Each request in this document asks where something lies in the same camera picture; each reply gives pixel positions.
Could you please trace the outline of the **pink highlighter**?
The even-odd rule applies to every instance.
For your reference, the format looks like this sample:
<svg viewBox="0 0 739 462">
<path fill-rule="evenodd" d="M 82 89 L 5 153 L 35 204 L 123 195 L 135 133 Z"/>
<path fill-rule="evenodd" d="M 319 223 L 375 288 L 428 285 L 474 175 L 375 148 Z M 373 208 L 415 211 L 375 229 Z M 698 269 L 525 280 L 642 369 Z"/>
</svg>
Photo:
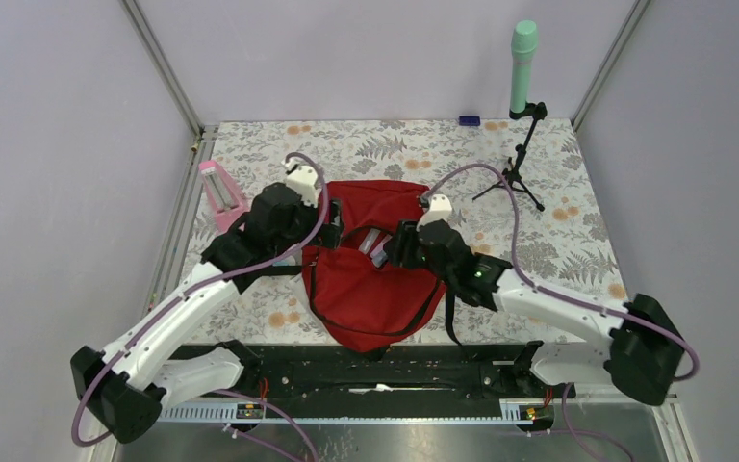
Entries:
<svg viewBox="0 0 739 462">
<path fill-rule="evenodd" d="M 391 235 L 386 231 L 372 228 L 362 240 L 359 250 L 366 255 L 374 257 L 384 250 L 384 245 L 390 238 Z"/>
</svg>

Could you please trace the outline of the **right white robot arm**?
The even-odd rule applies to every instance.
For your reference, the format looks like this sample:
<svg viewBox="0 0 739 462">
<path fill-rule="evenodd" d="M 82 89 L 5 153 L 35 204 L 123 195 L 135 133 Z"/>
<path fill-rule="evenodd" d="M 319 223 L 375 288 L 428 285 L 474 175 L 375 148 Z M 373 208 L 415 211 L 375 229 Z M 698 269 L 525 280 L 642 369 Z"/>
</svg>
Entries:
<svg viewBox="0 0 739 462">
<path fill-rule="evenodd" d="M 531 282 L 515 260 L 474 253 L 447 219 L 449 200 L 422 201 L 417 221 L 403 220 L 384 250 L 390 264 L 427 270 L 446 286 L 446 332 L 454 333 L 455 299 L 493 312 L 535 318 L 569 334 L 572 344 L 532 341 L 513 371 L 515 387 L 536 397 L 548 386 L 610 384 L 628 398 L 658 406 L 677 382 L 683 356 L 694 356 L 658 300 L 638 294 L 630 301 L 597 303 L 584 294 Z"/>
</svg>

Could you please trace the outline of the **red backpack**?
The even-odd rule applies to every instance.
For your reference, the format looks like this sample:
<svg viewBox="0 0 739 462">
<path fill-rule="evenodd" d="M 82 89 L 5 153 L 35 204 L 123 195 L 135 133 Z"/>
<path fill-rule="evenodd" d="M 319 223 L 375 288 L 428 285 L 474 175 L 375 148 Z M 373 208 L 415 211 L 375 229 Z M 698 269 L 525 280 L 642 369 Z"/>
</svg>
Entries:
<svg viewBox="0 0 739 462">
<path fill-rule="evenodd" d="M 393 235 L 403 220 L 423 214 L 425 185 L 394 180 L 333 181 L 344 232 L 338 248 L 309 246 L 302 264 L 260 270 L 262 276 L 301 276 L 310 309 L 342 346 L 371 353 L 423 328 L 446 295 L 446 285 L 426 269 L 377 266 L 360 249 L 372 231 Z"/>
</svg>

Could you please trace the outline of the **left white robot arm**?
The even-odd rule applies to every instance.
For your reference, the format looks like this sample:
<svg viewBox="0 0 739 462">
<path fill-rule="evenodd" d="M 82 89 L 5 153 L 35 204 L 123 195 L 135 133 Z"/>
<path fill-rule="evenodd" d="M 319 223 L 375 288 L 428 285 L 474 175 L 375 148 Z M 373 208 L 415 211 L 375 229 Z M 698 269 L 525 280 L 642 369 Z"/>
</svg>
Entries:
<svg viewBox="0 0 739 462">
<path fill-rule="evenodd" d="M 246 396 L 257 389 L 258 367 L 225 347 L 189 360 L 171 356 L 259 278 L 295 274 L 285 260 L 323 238 L 332 200 L 322 168 L 298 152 L 286 157 L 285 166 L 285 178 L 264 187 L 151 312 L 116 340 L 99 349 L 82 346 L 71 356 L 79 400 L 70 427 L 76 446 L 109 437 L 130 443 L 167 408 L 218 390 Z"/>
</svg>

